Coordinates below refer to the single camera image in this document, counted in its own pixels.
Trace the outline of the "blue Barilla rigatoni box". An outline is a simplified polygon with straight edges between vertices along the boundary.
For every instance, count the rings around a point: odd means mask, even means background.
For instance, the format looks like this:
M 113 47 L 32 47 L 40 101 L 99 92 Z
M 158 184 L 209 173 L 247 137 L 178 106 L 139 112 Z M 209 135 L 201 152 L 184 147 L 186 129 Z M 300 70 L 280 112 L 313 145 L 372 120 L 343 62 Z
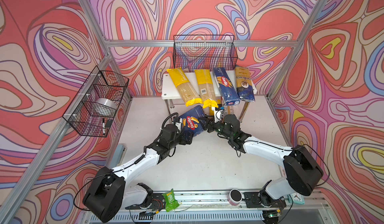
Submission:
M 203 122 L 201 121 L 203 117 L 205 117 L 205 113 L 200 105 L 197 105 L 182 114 L 179 117 L 182 123 L 181 133 L 192 132 L 194 137 L 201 134 L 204 131 Z

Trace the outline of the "red spaghetti bag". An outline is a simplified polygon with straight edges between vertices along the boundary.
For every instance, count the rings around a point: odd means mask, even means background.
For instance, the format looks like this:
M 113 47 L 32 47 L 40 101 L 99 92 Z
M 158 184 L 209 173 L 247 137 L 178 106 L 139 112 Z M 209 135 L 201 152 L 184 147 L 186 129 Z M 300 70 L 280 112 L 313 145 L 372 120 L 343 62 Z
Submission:
M 226 113 L 226 115 L 228 115 L 228 114 L 233 114 L 234 113 L 234 109 L 233 109 L 233 106 L 226 106 L 225 107 L 225 113 Z

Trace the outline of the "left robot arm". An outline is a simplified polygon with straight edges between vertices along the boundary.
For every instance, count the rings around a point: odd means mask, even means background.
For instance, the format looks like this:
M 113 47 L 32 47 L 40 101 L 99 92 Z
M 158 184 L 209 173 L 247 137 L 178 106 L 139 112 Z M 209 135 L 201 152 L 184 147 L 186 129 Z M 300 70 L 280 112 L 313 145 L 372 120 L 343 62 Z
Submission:
M 88 182 L 90 185 L 82 203 L 102 223 L 109 222 L 121 208 L 141 205 L 151 200 L 152 190 L 143 183 L 130 187 L 129 184 L 145 171 L 171 157 L 171 150 L 177 145 L 192 143 L 194 133 L 184 131 L 182 125 L 167 124 L 159 136 L 144 151 L 132 160 L 112 169 L 101 168 Z

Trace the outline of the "clear blue spaghetti bag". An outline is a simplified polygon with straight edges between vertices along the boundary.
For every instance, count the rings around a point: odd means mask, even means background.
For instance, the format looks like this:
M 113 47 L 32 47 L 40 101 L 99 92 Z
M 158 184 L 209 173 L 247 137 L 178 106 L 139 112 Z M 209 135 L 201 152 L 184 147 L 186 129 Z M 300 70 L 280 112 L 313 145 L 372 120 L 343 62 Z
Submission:
M 240 100 L 245 102 L 254 102 L 254 91 L 252 86 L 251 74 L 248 68 L 236 66 L 235 67 L 236 75 L 236 85 L 237 93 Z

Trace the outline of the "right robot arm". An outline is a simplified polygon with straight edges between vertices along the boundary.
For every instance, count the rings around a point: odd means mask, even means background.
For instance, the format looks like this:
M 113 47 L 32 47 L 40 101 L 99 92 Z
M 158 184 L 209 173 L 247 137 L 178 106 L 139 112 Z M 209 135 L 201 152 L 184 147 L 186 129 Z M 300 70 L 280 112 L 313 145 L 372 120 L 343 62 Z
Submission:
M 258 199 L 263 207 L 270 207 L 281 197 L 294 193 L 310 196 L 324 175 L 305 147 L 281 146 L 260 140 L 243 132 L 234 114 L 228 114 L 218 121 L 212 117 L 202 117 L 200 121 L 204 130 L 216 132 L 235 151 L 260 156 L 284 168 L 285 176 L 268 181 L 259 191 Z

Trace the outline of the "green snack packet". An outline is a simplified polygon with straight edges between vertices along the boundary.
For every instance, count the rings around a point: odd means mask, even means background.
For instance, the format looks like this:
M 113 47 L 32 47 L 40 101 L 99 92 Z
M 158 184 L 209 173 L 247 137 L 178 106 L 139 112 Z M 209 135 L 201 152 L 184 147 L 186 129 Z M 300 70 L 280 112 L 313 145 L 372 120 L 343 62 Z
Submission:
M 171 212 L 180 206 L 179 202 L 175 198 L 174 189 L 171 189 L 169 192 L 163 193 L 162 196 L 165 200 L 166 212 Z

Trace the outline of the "blue Barilla spaghetti box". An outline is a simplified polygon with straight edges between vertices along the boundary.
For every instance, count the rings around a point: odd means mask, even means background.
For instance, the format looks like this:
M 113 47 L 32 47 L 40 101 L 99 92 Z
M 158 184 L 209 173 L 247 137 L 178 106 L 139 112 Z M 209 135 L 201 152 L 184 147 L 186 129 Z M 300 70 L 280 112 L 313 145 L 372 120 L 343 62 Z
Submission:
M 240 98 L 234 88 L 233 83 L 229 79 L 227 71 L 223 67 L 213 68 L 215 81 L 218 84 L 219 91 L 224 100 L 224 105 L 234 106 L 240 103 Z

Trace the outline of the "silver tape roll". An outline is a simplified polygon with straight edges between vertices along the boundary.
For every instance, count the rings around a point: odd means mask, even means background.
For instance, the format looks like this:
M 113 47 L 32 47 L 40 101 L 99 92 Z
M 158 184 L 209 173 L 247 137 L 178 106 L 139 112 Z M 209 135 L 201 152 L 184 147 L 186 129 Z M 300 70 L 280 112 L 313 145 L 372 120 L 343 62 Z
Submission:
M 107 98 L 99 98 L 94 104 L 94 112 L 103 117 L 113 117 L 117 111 L 117 105 Z

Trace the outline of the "teal alarm clock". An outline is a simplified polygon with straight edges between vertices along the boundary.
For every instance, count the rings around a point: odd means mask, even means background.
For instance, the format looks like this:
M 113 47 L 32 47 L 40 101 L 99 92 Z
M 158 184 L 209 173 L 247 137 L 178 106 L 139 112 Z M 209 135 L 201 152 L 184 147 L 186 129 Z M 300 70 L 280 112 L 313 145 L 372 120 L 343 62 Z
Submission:
M 304 197 L 299 193 L 290 194 L 290 202 L 293 204 L 299 204 L 299 205 L 305 204 Z

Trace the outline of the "black marker pen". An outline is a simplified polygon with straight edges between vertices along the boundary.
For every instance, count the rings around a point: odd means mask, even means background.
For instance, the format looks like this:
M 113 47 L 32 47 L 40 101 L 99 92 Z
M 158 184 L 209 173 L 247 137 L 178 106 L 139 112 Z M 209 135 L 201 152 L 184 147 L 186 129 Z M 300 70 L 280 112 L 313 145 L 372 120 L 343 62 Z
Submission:
M 103 136 L 107 135 L 106 120 L 104 118 L 102 119 L 102 132 L 103 132 Z

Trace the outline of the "small round speaker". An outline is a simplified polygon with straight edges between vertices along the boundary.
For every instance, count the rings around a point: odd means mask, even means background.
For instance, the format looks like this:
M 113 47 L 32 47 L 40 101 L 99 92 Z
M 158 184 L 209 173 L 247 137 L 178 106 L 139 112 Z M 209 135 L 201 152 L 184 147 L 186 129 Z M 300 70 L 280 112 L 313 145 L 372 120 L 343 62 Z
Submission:
M 228 202 L 232 206 L 238 206 L 242 201 L 243 197 L 239 190 L 232 189 L 228 194 Z

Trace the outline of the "light blue stapler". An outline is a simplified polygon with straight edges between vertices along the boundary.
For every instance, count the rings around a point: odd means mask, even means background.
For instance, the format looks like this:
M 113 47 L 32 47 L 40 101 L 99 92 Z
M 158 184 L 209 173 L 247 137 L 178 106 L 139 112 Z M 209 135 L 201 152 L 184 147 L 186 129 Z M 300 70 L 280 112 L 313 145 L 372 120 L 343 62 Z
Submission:
M 126 147 L 122 144 L 118 144 L 113 156 L 114 166 L 121 165 L 126 153 Z

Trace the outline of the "yellow Pastatime spaghetti bag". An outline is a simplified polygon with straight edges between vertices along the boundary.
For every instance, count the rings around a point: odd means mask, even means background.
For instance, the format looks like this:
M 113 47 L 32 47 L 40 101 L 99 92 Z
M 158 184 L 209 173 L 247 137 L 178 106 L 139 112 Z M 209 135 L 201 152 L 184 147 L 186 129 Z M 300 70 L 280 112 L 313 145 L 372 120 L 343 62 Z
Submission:
M 168 69 L 167 72 L 186 107 L 203 103 L 181 68 Z
M 216 109 L 215 109 L 214 107 L 211 107 L 211 108 L 210 108 L 209 113 L 210 113 L 211 116 L 214 116 L 214 114 L 215 114 L 215 110 L 216 110 Z

